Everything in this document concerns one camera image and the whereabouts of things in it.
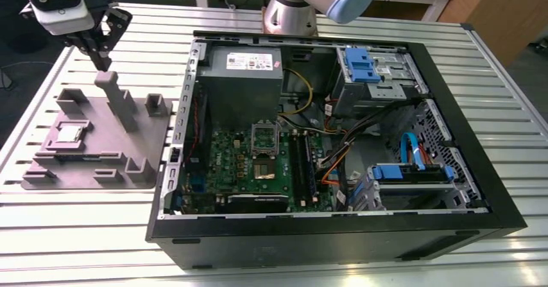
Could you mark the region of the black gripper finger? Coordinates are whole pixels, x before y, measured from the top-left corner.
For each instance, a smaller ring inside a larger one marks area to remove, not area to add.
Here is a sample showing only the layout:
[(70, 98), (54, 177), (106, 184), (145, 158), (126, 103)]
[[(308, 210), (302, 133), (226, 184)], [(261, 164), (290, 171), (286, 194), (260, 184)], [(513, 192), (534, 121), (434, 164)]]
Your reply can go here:
[(98, 53), (98, 46), (89, 30), (77, 31), (65, 35), (69, 46), (74, 46), (90, 59), (94, 68), (102, 71), (102, 57)]
[(108, 71), (110, 66), (109, 52), (118, 43), (122, 34), (126, 31), (129, 23), (132, 21), (133, 15), (118, 8), (109, 8), (106, 10), (106, 26), (109, 27), (108, 33), (104, 35), (104, 38), (100, 43), (100, 55), (101, 55), (101, 71)]

